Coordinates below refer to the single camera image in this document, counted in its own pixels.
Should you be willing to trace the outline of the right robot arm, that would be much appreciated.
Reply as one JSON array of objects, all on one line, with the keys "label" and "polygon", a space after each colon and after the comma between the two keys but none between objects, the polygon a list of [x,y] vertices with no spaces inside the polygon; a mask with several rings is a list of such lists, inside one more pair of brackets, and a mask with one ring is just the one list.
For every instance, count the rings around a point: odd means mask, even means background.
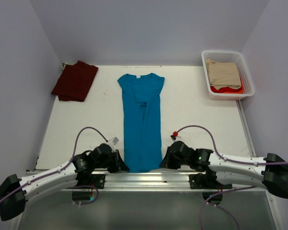
[{"label": "right robot arm", "polygon": [[167,148],[159,166],[177,170],[183,165],[197,172],[189,176],[192,189],[230,189],[240,184],[260,187],[288,199],[288,163],[276,154],[232,160],[211,149],[193,149],[182,141],[175,141]]}]

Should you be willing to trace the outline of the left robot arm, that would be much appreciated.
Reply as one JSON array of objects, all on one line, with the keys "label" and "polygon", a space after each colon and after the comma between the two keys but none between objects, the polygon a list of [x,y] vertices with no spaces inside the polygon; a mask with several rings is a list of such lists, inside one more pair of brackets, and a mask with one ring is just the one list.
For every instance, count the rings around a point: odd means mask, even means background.
[{"label": "left robot arm", "polygon": [[8,176],[0,185],[0,219],[7,221],[23,213],[26,204],[67,188],[89,188],[95,169],[109,173],[128,172],[117,149],[101,144],[94,150],[77,154],[57,168],[19,178]]}]

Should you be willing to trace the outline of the blue t shirt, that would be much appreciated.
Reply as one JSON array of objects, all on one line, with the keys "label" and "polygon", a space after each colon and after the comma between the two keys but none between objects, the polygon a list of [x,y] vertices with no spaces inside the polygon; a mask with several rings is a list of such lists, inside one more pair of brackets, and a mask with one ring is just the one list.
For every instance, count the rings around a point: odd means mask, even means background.
[{"label": "blue t shirt", "polygon": [[124,112],[124,161],[133,173],[158,169],[162,161],[160,94],[164,77],[124,74],[118,79]]}]

